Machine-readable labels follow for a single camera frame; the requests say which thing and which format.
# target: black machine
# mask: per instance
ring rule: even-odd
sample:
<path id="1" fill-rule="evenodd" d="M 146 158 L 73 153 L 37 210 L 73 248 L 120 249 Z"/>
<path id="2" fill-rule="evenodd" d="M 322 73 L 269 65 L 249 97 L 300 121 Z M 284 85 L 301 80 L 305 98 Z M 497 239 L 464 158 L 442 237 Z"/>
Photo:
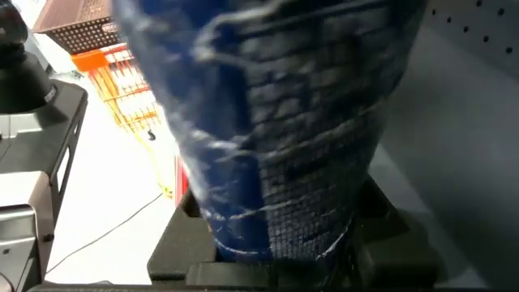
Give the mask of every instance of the black machine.
<path id="1" fill-rule="evenodd" d="M 440 262 L 427 237 L 402 219 L 371 179 L 362 190 L 354 245 L 344 249 L 344 264 L 332 273 L 318 264 L 221 262 L 187 192 L 148 263 L 152 286 L 44 284 L 87 93 L 49 79 L 24 51 L 26 38 L 16 9 L 0 1 L 0 292 L 313 290 L 323 288 L 323 279 L 334 289 L 434 285 Z"/>

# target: black plastic part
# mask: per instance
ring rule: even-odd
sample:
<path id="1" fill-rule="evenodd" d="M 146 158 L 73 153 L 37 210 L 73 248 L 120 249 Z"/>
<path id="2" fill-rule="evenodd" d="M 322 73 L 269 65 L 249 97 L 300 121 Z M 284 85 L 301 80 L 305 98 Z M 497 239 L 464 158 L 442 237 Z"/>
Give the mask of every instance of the black plastic part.
<path id="1" fill-rule="evenodd" d="M 153 284 L 269 288 L 432 287 L 440 262 L 427 235 L 410 228 L 372 179 L 358 202 L 354 245 L 332 274 L 325 267 L 220 263 L 207 223 L 188 191 L 148 262 Z"/>
<path id="2" fill-rule="evenodd" d="M 0 49 L 8 45 L 23 45 L 28 38 L 27 25 L 10 0 L 0 0 L 0 28 Z"/>
<path id="3" fill-rule="evenodd" d="M 184 280 L 192 264 L 213 262 L 217 250 L 193 196 L 185 195 L 148 262 L 154 281 Z"/>
<path id="4" fill-rule="evenodd" d="M 56 94 L 46 105 L 24 114 L 0 114 L 0 174 L 47 173 L 52 187 L 54 220 L 57 220 L 88 94 L 74 84 L 57 80 L 50 80 L 50 83 Z M 69 160 L 62 161 L 67 150 Z M 65 174 L 63 181 L 58 182 L 58 169 L 62 163 L 66 163 Z"/>
<path id="5" fill-rule="evenodd" d="M 45 98 L 51 93 L 49 77 L 37 57 L 22 54 L 21 59 L 7 64 L 1 64 L 5 54 L 0 58 L 0 114 L 38 109 L 46 104 Z"/>

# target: pegboard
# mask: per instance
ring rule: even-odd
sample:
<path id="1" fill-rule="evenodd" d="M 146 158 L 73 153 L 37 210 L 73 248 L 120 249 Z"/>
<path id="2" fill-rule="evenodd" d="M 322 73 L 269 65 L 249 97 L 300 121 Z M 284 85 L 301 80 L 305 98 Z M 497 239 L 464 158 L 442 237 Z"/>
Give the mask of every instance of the pegboard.
<path id="1" fill-rule="evenodd" d="M 431 0 L 425 24 L 519 79 L 519 1 Z"/>

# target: brown basket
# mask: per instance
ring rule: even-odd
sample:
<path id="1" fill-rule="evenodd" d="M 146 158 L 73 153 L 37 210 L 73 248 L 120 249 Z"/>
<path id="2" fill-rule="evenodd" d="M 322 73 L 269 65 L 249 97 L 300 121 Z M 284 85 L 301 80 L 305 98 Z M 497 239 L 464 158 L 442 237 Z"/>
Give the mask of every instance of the brown basket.
<path id="1" fill-rule="evenodd" d="M 120 43 L 109 12 L 110 0 L 48 0 L 32 30 L 80 54 Z"/>

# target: white floor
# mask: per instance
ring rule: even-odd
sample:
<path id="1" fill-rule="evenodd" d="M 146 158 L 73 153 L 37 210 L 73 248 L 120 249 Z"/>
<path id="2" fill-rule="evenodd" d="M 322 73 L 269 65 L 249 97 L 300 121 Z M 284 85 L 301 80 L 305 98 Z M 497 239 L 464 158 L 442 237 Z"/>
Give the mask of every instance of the white floor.
<path id="1" fill-rule="evenodd" d="M 133 136 L 117 128 L 88 80 L 80 85 L 90 93 L 89 105 L 58 219 L 50 268 L 161 192 L 148 153 Z M 146 264 L 173 211 L 174 202 L 162 196 L 112 234 L 64 261 L 47 274 L 46 281 L 150 283 Z"/>

